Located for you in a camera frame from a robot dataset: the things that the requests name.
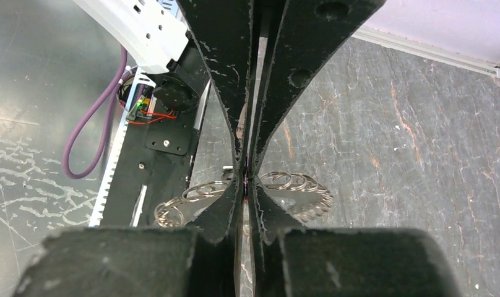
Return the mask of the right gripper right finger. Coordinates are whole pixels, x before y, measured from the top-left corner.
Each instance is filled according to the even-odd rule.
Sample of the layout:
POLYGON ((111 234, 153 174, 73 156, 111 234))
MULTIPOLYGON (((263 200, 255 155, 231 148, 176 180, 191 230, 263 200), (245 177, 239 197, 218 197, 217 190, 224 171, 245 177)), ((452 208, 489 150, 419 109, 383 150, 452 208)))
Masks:
POLYGON ((438 243, 415 228, 308 228, 248 182, 256 296, 460 296, 438 243))

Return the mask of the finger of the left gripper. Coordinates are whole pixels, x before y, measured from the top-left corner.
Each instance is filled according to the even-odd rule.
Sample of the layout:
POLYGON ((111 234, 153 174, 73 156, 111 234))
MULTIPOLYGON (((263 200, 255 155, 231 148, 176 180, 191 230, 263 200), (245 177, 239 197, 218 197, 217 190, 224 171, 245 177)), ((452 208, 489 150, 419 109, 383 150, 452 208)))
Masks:
POLYGON ((179 2, 217 97, 232 139, 233 166, 246 159, 246 128, 252 74, 253 1, 179 2))
POLYGON ((256 100, 249 170, 310 82, 384 1, 284 1, 269 32, 256 100))

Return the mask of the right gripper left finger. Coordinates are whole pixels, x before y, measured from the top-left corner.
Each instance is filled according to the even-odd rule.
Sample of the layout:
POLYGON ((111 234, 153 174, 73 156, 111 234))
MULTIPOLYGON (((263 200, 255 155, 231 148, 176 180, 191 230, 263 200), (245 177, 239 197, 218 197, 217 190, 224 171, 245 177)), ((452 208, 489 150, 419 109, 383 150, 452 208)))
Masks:
POLYGON ((227 231, 70 228, 41 242, 14 296, 238 296, 227 231))

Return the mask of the metal disc with key rings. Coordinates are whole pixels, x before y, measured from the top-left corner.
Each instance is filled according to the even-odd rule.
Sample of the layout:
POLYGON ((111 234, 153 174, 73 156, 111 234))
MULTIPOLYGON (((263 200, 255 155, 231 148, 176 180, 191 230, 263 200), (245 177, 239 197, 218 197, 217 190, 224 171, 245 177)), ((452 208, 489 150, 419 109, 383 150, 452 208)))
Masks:
MULTIPOLYGON (((181 207, 198 202, 215 201, 220 198, 233 177, 233 167, 222 168, 221 180, 197 184, 180 196, 162 202, 153 211, 154 225, 175 228, 185 225, 192 217, 207 208, 201 207, 193 215, 186 215, 181 207)), ((302 173, 270 171, 260 176, 265 193, 287 213, 302 223, 308 223, 327 213, 334 204, 331 192, 313 177, 302 173)))

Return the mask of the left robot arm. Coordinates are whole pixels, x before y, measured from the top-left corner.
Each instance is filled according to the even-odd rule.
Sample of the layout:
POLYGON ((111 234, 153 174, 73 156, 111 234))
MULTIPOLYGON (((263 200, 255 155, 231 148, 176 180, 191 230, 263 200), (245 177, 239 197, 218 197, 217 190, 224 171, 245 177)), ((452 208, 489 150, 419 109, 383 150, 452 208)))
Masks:
POLYGON ((217 88, 235 157, 258 171, 271 137, 309 83, 383 1, 78 1, 151 78, 194 45, 217 88))

